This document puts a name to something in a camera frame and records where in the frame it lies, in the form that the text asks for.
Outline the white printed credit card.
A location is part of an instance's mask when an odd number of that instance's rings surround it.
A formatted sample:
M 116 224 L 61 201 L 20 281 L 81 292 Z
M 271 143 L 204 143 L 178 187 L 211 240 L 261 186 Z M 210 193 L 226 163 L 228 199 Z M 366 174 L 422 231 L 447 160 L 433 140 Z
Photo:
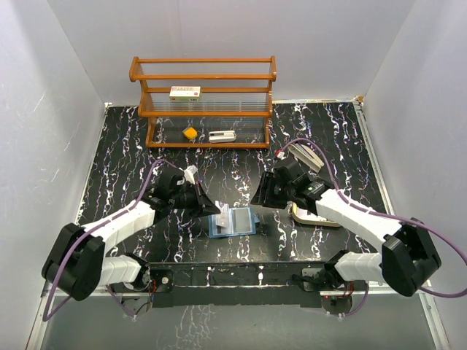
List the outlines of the white printed credit card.
M 227 225 L 227 222 L 230 220 L 230 206 L 220 201 L 215 201 L 215 205 L 220 209 L 220 214 L 215 215 L 217 225 Z

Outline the grey credit card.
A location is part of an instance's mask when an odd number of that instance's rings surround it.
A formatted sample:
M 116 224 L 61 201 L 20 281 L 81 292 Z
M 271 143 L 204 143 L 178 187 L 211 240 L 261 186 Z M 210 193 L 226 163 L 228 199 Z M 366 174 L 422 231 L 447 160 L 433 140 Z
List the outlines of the grey credit card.
M 246 233 L 251 231 L 249 208 L 238 208 L 234 210 L 233 218 L 236 233 Z

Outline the white magnetic stripe card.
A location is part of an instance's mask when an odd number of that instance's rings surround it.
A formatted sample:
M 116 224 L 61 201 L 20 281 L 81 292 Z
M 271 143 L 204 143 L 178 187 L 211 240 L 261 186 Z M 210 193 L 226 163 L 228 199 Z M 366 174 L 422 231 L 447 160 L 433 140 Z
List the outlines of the white magnetic stripe card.
M 225 236 L 232 233 L 233 225 L 229 214 L 215 215 L 215 235 Z

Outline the blue leather card holder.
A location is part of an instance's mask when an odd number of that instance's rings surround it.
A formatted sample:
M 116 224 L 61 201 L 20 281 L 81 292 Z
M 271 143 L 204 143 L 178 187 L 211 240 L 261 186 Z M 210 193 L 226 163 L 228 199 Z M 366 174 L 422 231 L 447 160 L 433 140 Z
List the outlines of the blue leather card holder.
M 236 233 L 235 232 L 235 227 L 234 227 L 234 210 L 238 208 L 230 208 L 230 216 L 231 216 L 231 223 L 233 225 L 232 228 L 232 233 L 225 235 L 225 236 L 216 236 L 215 235 L 215 215 L 211 215 L 209 217 L 209 237 L 210 238 L 230 238 L 230 237 L 235 237 L 235 236 L 251 236 L 255 235 L 257 229 L 259 228 L 260 225 L 260 219 L 257 214 L 253 212 L 253 210 L 250 207 L 243 207 L 243 208 L 249 208 L 250 209 L 250 221 L 251 221 L 251 231 L 246 232 L 246 233 Z

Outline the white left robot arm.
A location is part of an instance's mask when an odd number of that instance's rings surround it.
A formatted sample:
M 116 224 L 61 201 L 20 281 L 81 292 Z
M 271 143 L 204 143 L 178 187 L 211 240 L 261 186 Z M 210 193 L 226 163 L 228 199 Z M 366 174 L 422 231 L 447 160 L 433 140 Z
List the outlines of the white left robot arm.
M 151 284 L 148 262 L 132 253 L 108 253 L 178 209 L 192 217 L 220 213 L 190 169 L 166 169 L 155 184 L 145 185 L 142 195 L 114 214 L 83 226 L 65 225 L 45 260 L 42 277 L 76 301 L 112 284 L 145 291 Z

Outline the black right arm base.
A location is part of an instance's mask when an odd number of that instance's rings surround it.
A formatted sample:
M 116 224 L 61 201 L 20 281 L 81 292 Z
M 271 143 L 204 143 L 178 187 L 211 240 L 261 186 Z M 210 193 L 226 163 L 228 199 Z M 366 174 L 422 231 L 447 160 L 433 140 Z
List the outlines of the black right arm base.
M 295 285 L 305 292 L 317 292 L 321 298 L 323 311 L 315 311 L 315 313 L 326 317 L 333 316 L 340 321 L 359 312 L 369 294 L 369 285 L 365 283 L 363 298 L 354 307 L 352 299 L 355 291 L 354 282 L 345 281 L 324 268 L 305 268 L 300 274 L 291 276 L 290 285 Z

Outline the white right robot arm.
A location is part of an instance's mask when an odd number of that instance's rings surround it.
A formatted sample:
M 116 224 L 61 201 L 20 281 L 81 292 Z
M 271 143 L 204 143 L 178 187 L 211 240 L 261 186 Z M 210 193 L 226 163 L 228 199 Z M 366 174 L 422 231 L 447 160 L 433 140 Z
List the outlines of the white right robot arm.
M 374 253 L 359 254 L 342 250 L 326 262 L 320 276 L 334 289 L 351 281 L 375 281 L 410 297 L 441 267 L 441 258 L 421 222 L 385 217 L 345 197 L 329 176 L 322 172 L 312 176 L 292 157 L 261 174 L 250 203 L 273 209 L 294 203 L 375 248 Z

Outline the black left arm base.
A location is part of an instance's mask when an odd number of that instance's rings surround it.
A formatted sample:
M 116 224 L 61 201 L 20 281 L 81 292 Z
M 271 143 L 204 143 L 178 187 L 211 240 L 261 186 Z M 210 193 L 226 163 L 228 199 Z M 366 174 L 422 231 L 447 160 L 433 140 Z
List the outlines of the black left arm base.
M 165 270 L 146 270 L 136 283 L 119 283 L 105 286 L 106 291 L 134 321 L 148 312 L 158 294 L 170 293 L 173 289 L 173 273 Z

